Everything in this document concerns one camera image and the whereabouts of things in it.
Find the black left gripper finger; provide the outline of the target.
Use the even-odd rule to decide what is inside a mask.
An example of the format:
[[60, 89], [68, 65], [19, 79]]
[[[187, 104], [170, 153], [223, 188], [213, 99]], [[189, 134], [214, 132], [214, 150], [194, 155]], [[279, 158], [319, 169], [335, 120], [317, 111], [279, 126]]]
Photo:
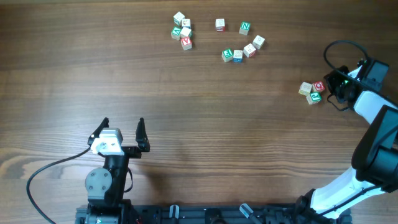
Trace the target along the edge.
[[102, 132], [102, 130], [103, 130], [104, 128], [108, 128], [108, 127], [109, 127], [109, 119], [108, 119], [107, 117], [105, 117], [105, 118], [102, 120], [101, 124], [100, 124], [100, 125], [92, 132], [92, 134], [89, 136], [87, 144], [88, 144], [89, 146], [91, 146], [91, 145], [93, 144], [94, 140], [95, 140], [96, 138], [99, 138], [99, 137], [100, 137], [100, 133]]
[[136, 128], [136, 142], [142, 152], [150, 151], [150, 142], [147, 137], [144, 118], [140, 118]]

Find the yellow edged picture block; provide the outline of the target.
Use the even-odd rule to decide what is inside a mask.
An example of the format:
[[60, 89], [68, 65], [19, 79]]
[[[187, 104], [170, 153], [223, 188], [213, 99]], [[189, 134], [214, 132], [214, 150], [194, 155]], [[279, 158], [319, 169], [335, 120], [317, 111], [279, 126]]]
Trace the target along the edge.
[[253, 40], [253, 42], [252, 42], [252, 45], [253, 45], [257, 50], [259, 50], [259, 49], [264, 45], [264, 43], [265, 43], [265, 38], [261, 37], [260, 35], [257, 35], [257, 36], [254, 38], [254, 40]]

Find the red letter wooden block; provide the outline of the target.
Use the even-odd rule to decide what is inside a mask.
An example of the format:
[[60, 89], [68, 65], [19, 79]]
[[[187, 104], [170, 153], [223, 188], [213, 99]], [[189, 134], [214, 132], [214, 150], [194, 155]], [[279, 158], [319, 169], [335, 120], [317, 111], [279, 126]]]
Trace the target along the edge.
[[313, 92], [321, 93], [324, 90], [325, 90], [325, 86], [322, 81], [317, 81], [317, 82], [312, 83], [312, 91]]

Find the green J letter block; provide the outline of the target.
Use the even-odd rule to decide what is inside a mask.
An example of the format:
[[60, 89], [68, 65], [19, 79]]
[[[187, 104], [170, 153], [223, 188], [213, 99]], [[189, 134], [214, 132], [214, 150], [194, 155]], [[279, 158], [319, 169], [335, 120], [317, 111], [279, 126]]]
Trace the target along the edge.
[[306, 99], [308, 101], [308, 104], [313, 105], [313, 104], [320, 102], [322, 100], [322, 97], [319, 94], [319, 92], [313, 92], [313, 93], [310, 93], [309, 95], [307, 95]]

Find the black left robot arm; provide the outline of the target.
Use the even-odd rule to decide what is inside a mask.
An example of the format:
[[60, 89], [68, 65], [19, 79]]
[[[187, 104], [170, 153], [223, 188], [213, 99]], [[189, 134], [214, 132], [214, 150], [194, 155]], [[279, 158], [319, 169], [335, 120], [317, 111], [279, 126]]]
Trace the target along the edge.
[[140, 159], [143, 152], [150, 151], [144, 118], [137, 124], [137, 146], [123, 146], [122, 142], [120, 129], [110, 128], [108, 118], [104, 118], [88, 138], [90, 149], [104, 158], [104, 165], [86, 176], [88, 206], [76, 213], [75, 223], [140, 222], [131, 201], [123, 197], [132, 189], [125, 188], [126, 177], [132, 174], [129, 160]]

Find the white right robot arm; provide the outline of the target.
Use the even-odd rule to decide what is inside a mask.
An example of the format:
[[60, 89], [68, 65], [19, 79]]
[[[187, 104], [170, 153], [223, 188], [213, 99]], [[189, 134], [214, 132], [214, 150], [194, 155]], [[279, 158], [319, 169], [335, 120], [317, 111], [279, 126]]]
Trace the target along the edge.
[[397, 190], [397, 104], [379, 94], [388, 65], [341, 66], [325, 75], [330, 94], [362, 116], [369, 128], [354, 150], [351, 166], [330, 184], [301, 196], [292, 219], [334, 223], [363, 200]]

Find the yellow side picture block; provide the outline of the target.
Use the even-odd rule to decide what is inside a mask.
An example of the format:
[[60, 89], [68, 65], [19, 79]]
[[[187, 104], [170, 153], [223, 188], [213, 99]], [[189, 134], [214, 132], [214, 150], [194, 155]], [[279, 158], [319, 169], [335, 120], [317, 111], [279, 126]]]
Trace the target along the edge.
[[303, 95], [303, 96], [308, 96], [312, 92], [312, 84], [303, 82], [299, 88], [298, 93]]

